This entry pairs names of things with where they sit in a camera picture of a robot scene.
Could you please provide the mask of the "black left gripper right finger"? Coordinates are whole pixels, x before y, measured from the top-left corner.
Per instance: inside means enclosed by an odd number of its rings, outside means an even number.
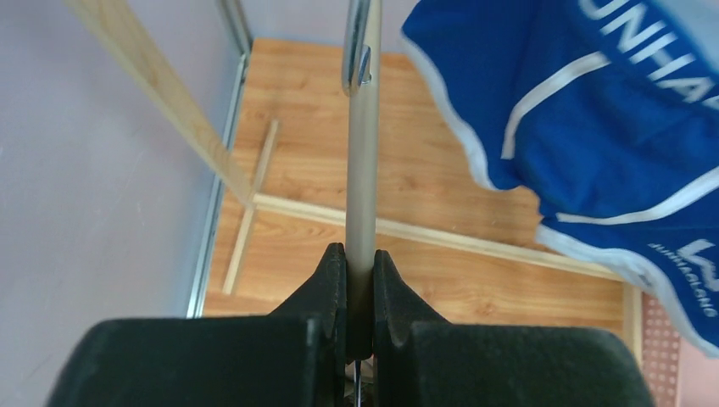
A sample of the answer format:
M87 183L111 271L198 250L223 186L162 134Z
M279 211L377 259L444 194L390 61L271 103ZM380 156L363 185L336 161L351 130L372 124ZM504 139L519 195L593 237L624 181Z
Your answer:
M378 406L651 406L631 352L590 327L463 325L374 264Z

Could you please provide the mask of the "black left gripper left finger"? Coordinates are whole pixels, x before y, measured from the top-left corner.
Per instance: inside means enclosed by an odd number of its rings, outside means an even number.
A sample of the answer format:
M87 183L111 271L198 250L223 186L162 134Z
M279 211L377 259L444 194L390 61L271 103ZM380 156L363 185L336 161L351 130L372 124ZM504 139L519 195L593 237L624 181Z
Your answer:
M346 259L326 247L315 272L268 315L118 319L89 329L51 406L340 406Z

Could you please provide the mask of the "blue underwear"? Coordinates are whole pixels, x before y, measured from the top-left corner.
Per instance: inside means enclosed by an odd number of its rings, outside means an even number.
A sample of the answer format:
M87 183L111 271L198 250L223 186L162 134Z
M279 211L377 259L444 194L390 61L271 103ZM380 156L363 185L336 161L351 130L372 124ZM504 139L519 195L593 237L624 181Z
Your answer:
M421 1L401 36L474 180L717 357L717 2Z

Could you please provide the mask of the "wooden clip hanger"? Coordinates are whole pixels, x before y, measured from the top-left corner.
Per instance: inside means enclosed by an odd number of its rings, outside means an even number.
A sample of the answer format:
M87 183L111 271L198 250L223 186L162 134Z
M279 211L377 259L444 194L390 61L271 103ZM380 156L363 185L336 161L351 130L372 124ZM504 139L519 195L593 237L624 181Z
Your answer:
M341 82L349 102L344 247L350 360L367 359L372 350L381 42L382 1L349 2Z

